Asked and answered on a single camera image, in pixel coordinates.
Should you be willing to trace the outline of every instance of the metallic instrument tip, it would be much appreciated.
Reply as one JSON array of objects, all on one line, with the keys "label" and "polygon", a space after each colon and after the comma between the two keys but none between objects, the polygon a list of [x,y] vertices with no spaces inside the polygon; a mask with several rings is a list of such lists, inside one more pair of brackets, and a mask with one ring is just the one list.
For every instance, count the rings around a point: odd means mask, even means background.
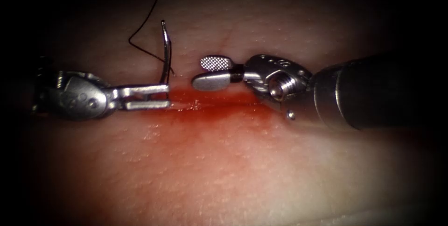
[{"label": "metallic instrument tip", "polygon": [[231,81],[232,74],[224,70],[199,74],[191,80],[191,85],[199,91],[218,91],[225,89]]},{"label": "metallic instrument tip", "polygon": [[207,71],[232,69],[235,65],[232,59],[222,55],[207,55],[200,60],[200,65]]}]

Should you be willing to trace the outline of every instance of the metal screw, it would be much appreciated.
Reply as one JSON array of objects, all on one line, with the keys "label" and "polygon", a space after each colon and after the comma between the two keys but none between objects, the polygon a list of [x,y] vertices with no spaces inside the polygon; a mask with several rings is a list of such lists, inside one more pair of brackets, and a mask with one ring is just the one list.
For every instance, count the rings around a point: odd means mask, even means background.
[{"label": "metal screw", "polygon": [[79,99],[81,101],[85,101],[87,99],[87,95],[85,93],[82,93],[81,95],[79,95]]},{"label": "metal screw", "polygon": [[286,117],[290,120],[295,120],[295,113],[292,110],[286,111]]},{"label": "metal screw", "polygon": [[89,107],[94,109],[98,106],[98,100],[96,98],[89,99]]},{"label": "metal screw", "polygon": [[76,99],[72,99],[69,103],[69,109],[74,108],[76,106],[76,103],[77,103]]}]

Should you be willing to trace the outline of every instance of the blood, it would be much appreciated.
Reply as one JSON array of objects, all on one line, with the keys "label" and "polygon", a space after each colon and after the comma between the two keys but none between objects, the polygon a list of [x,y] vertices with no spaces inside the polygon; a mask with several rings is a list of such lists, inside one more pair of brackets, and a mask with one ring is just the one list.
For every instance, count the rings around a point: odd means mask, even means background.
[{"label": "blood", "polygon": [[169,93],[172,106],[168,109],[141,112],[143,118],[172,119],[175,122],[208,122],[242,114],[245,118],[267,119],[277,114],[251,92],[200,92],[194,89],[173,89]]}]

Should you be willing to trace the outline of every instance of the skin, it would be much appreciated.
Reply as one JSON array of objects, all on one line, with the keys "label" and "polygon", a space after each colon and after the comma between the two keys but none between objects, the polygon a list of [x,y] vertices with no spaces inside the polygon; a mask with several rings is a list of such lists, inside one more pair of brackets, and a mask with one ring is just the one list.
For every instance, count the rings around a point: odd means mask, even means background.
[{"label": "skin", "polygon": [[[38,46],[63,70],[112,85],[155,83],[162,63],[127,43],[153,1],[81,0],[52,18]],[[82,225],[426,219],[438,184],[428,132],[293,127],[243,84],[211,100],[189,85],[207,54],[244,63],[266,53],[317,72],[398,47],[406,42],[394,24],[400,11],[384,1],[159,0],[134,42],[163,57],[167,22],[174,106],[86,122],[29,118],[23,175],[33,214]]]}]

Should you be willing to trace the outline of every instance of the fenestrated grasper jaw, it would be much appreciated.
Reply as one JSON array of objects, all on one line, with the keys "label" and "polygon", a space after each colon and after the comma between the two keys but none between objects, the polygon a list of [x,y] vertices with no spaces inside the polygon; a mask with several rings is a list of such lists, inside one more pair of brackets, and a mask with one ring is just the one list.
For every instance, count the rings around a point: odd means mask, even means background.
[{"label": "fenestrated grasper jaw", "polygon": [[233,68],[235,63],[226,56],[207,55],[201,59],[200,65],[207,71],[221,71]]}]

